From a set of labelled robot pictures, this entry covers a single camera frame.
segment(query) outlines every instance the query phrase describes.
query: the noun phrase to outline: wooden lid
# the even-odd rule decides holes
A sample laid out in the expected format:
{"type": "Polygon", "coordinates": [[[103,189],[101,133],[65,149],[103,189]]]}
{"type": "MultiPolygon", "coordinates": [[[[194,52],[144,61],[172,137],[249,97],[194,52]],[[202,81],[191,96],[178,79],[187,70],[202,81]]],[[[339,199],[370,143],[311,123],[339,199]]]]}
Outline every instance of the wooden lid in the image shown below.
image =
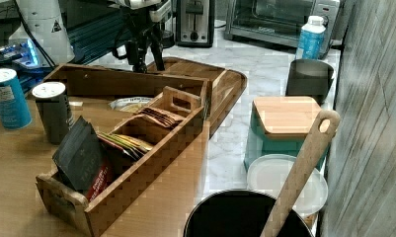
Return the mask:
{"type": "Polygon", "coordinates": [[[320,106],[311,97],[258,97],[256,112],[269,138],[303,138],[320,106]]]}

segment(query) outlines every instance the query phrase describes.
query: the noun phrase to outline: wooden organizer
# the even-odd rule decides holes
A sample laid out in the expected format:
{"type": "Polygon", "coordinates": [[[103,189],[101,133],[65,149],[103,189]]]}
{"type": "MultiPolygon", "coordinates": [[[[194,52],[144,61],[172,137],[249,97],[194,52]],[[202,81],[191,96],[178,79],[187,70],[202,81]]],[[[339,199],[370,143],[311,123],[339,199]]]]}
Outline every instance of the wooden organizer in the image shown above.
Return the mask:
{"type": "Polygon", "coordinates": [[[209,134],[213,135],[247,86],[247,77],[241,72],[186,60],[165,57],[165,71],[157,71],[155,63],[148,65],[148,73],[205,78],[208,80],[210,122],[209,134]]]}
{"type": "Polygon", "coordinates": [[[155,144],[133,164],[118,157],[111,158],[119,176],[91,202],[63,185],[55,169],[37,176],[37,187],[46,209],[88,236],[103,234],[202,131],[202,105],[207,105],[206,79],[66,64],[47,75],[44,81],[65,83],[70,102],[83,103],[81,110],[73,110],[74,115],[83,116],[96,130],[129,134],[155,144]],[[184,116],[185,120],[170,130],[131,118],[131,113],[106,109],[111,100],[128,96],[153,96],[155,99],[147,106],[168,110],[184,116]],[[123,120],[117,126],[102,126],[102,123],[95,126],[96,120],[103,121],[106,117],[112,117],[108,120],[113,122],[123,120]]]}

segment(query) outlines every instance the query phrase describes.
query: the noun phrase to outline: water bottle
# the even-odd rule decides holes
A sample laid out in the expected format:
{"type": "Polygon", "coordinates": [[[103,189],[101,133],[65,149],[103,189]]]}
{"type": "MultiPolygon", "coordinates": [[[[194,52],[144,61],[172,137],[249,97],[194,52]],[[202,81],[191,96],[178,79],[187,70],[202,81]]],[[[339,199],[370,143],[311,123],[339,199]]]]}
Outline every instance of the water bottle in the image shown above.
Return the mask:
{"type": "Polygon", "coordinates": [[[318,59],[326,31],[323,23],[322,17],[310,16],[308,18],[308,23],[302,27],[295,59],[318,59]]]}

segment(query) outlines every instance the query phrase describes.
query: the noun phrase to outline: wooden utensil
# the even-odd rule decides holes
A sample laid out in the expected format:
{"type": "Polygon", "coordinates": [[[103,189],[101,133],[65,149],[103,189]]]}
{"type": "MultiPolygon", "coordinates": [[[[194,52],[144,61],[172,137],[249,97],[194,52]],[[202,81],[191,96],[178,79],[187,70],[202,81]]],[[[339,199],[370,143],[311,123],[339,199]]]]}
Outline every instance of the wooden utensil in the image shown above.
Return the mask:
{"type": "Polygon", "coordinates": [[[335,111],[320,111],[317,115],[277,197],[262,237],[277,237],[318,160],[336,134],[339,122],[340,116],[335,111]]]}

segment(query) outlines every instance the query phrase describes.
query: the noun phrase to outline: can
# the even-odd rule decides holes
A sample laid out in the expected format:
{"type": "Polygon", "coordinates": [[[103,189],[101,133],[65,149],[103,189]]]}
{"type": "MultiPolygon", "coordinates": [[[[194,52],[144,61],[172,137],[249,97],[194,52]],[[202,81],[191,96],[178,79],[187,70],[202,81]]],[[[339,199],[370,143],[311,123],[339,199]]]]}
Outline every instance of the can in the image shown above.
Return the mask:
{"type": "Polygon", "coordinates": [[[68,103],[65,85],[60,82],[45,82],[32,90],[43,129],[52,144],[61,143],[74,124],[68,103]]]}
{"type": "Polygon", "coordinates": [[[6,129],[19,129],[32,121],[22,86],[13,69],[0,69],[0,120],[6,129]]]}

